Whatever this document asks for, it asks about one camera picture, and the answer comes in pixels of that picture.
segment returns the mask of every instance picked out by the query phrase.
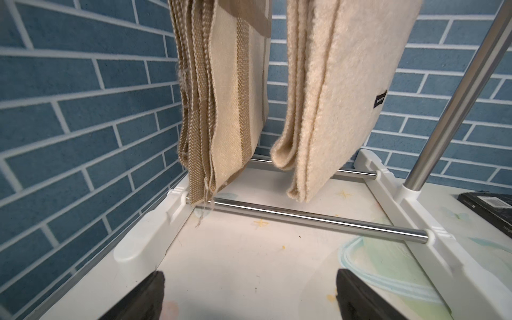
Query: metal rod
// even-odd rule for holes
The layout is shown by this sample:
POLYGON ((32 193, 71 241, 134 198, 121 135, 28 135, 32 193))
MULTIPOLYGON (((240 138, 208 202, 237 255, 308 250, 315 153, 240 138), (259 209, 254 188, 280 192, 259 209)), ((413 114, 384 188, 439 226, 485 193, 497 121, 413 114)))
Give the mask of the metal rod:
MULTIPOLYGON (((251 158, 250 162, 264 165, 272 165, 272 161, 260 158, 251 158)), ((334 177, 352 177, 375 180, 377 179, 377 172, 358 169, 339 169, 334 174, 334 177)))
POLYGON ((436 128, 403 184, 420 191, 512 41, 512 0, 505 0, 436 128))
MULTIPOLYGON (((265 218, 288 223, 302 224, 323 229, 338 230, 365 236, 390 240, 412 241, 426 243, 429 236, 425 230, 395 227, 386 224, 345 219, 292 209, 277 208, 262 204, 214 198, 214 208, 232 214, 265 218)), ((209 209, 207 205, 196 205, 209 209)))

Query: fleece fabric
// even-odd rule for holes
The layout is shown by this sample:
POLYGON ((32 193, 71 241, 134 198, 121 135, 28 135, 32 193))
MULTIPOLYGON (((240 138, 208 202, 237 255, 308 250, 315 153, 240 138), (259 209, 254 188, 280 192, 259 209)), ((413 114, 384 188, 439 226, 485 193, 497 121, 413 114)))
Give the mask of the fleece fabric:
POLYGON ((288 1, 288 109, 270 154, 277 167, 295 167, 291 198, 311 200, 362 146, 421 3, 288 1))
POLYGON ((209 201, 254 153, 268 114, 270 0, 169 0, 191 204, 209 201))

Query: white plastic base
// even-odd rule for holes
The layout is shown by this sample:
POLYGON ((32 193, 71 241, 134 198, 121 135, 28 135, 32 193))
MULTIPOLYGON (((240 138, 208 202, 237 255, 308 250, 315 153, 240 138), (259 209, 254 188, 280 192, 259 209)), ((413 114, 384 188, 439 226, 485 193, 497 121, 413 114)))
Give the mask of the white plastic base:
POLYGON ((114 259, 128 283, 143 280, 162 262, 165 252, 194 209, 185 203, 187 188, 188 175, 115 247, 114 259))
POLYGON ((482 268, 395 178, 376 154, 359 151, 356 169, 380 171, 368 188, 396 226, 425 229, 427 244, 406 242, 452 311, 455 320, 511 319, 512 292, 482 268))

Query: blue brick wall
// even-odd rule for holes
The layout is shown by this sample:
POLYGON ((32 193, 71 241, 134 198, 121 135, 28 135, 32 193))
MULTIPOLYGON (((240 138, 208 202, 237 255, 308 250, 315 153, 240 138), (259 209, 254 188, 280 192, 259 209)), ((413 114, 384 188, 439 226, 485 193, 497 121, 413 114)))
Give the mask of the blue brick wall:
MULTIPOLYGON (((405 178, 412 169, 501 2, 423 1, 381 116, 363 146, 397 177, 405 178)), ((286 0, 273 1, 272 13, 269 120, 256 150, 267 156, 286 117, 286 0)), ((512 194, 512 49, 505 53, 429 182, 512 194)))
POLYGON ((176 68, 164 2, 0 0, 1 320, 29 315, 183 177, 176 68))

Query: black label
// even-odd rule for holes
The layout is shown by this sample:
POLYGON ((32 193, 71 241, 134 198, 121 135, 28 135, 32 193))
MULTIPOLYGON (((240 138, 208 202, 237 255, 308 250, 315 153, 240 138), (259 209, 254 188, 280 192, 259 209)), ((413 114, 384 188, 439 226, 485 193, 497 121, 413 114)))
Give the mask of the black label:
POLYGON ((384 98, 386 97, 387 93, 388 93, 388 90, 386 90, 383 94, 379 94, 375 98, 375 103, 373 104, 373 108, 376 108, 379 104, 382 104, 384 102, 384 98))

